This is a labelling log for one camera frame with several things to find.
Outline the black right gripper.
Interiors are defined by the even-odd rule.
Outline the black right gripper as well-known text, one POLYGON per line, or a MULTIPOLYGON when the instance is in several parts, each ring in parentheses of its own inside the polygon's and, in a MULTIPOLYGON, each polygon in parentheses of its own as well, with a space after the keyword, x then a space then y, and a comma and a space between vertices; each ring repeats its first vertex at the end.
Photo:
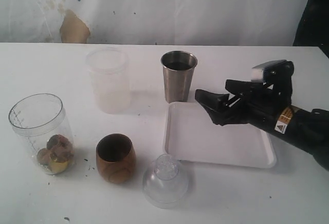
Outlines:
MULTIPOLYGON (((267 77, 265 83, 227 79, 225 89, 245 102, 248 118, 262 115, 263 118, 276 118, 281 111, 291 105, 293 94, 292 75, 295 67, 286 61, 267 77)), ((195 101, 207 112, 215 125, 229 124, 226 102, 229 94, 215 94, 206 90, 195 91, 195 101)))

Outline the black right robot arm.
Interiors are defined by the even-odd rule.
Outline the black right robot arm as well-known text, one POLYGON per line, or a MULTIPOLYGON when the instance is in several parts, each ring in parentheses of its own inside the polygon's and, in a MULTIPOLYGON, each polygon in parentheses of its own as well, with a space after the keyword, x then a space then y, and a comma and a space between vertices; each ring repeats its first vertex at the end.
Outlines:
POLYGON ((328 111, 293 106, 294 64, 274 60, 252 68, 251 80, 227 79, 227 94, 197 89, 195 100, 215 125, 251 124, 313 156, 328 169, 328 111))

